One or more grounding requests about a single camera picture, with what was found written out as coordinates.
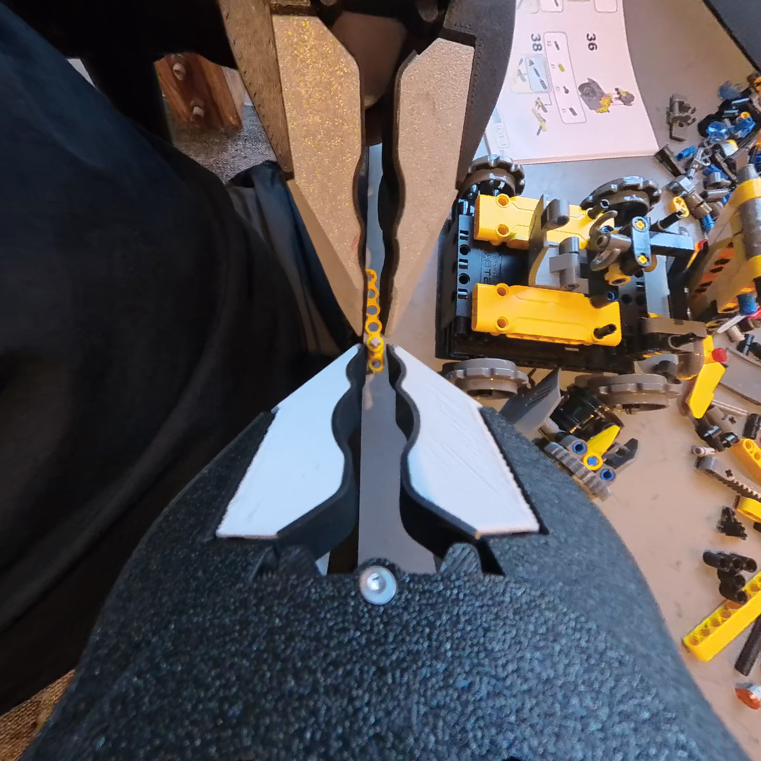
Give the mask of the yellow thin toy beam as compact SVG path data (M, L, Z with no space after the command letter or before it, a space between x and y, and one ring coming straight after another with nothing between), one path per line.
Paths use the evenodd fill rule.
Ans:
M365 303L365 347L367 353L367 370L373 375L380 374L385 367L385 339L383 324L381 322L380 294L377 284L377 273L373 269L365 270L366 276L366 303ZM369 337L382 336L384 345L379 352L372 352L367 347Z

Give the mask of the pile of loose toy pieces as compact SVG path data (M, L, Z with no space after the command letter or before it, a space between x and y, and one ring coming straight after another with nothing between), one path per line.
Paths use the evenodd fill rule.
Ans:
M701 439L691 454L696 472L728 491L716 529L742 539L747 528L759 532L759 75L745 89L726 83L719 98L695 145L656 156L673 175L664 222L688 214L702 232L692 258L669 274L678 315L707 332L687 346L692 364L679 369L681 412ZM711 352L726 372L696 420L686 398Z

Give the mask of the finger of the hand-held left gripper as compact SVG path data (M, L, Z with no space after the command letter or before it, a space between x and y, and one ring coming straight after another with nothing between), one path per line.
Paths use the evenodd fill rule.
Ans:
M315 16L272 17L294 178L288 181L338 305L364 327L356 174L364 107L356 61Z
M399 325L455 198L473 56L471 46L440 37L396 77L391 154L400 199L387 332Z

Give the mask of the yellow toy vehicle model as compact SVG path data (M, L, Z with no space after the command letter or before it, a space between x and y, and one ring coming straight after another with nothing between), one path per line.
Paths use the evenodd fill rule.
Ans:
M471 394L507 396L528 384L521 367L577 371L612 405L666 405L659 396L686 385L687 346L707 337L671 295L671 268L702 232L688 214L664 222L667 186L663 207L661 187L641 176L579 205L531 199L521 167L476 159L440 256L436 351L452 360L448 376Z

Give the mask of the person's dark clothing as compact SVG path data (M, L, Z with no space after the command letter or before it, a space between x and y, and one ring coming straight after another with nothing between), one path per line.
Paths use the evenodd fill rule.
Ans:
M357 341L277 166L225 185L2 3L2 714L158 515Z

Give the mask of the instruction booklet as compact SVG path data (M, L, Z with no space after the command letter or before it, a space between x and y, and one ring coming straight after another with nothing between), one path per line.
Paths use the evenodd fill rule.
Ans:
M509 66L484 134L519 164L649 156L657 142L621 1L519 1Z

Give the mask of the toy wheel gear subassembly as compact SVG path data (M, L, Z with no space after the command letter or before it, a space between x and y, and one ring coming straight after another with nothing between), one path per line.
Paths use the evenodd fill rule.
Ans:
M639 441L619 440L622 421L579 383L560 389L559 371L508 400L500 415L535 443L591 497L606 500Z

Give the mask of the yellow curved toy panel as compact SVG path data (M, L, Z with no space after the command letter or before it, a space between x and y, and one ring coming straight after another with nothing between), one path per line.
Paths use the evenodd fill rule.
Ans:
M686 407L694 419L704 417L711 406L715 390L726 372L724 363L715 360L713 352L707 356L702 369L693 379L686 398Z

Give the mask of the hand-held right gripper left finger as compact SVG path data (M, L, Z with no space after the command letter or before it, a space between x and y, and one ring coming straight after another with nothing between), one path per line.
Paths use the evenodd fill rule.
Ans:
M220 538L343 540L358 519L350 449L361 422L365 347L283 399L216 529Z

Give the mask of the grey desk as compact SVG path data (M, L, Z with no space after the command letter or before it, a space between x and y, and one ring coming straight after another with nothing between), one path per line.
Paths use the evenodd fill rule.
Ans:
M753 66L704 2L623 2L629 51L642 99L659 146L667 142L665 111L673 93L712 111L718 87L744 80ZM705 549L728 549L759 561L759 533L746 540L715 530L731 492L696 471L690 421L675 408L625 415L625 438L639 440L637 460L623 471L600 508L647 578L683 661L712 708L751 759L759 759L759 711L736 697L734 662L744 637L710 662L697 661L681 639L721 598L715 572L702 562ZM409 572L431 573L434 559L405 532L398 515L397 467L405 437L395 421L387 375L365 386L362 453L376 467L379 485L363 486L358 557L385 557Z

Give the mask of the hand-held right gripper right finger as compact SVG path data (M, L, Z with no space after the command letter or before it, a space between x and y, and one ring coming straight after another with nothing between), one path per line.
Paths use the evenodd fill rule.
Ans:
M482 406L405 349L389 347L398 425L407 442L401 485L424 511L423 529L480 540L536 533L539 521L482 415Z

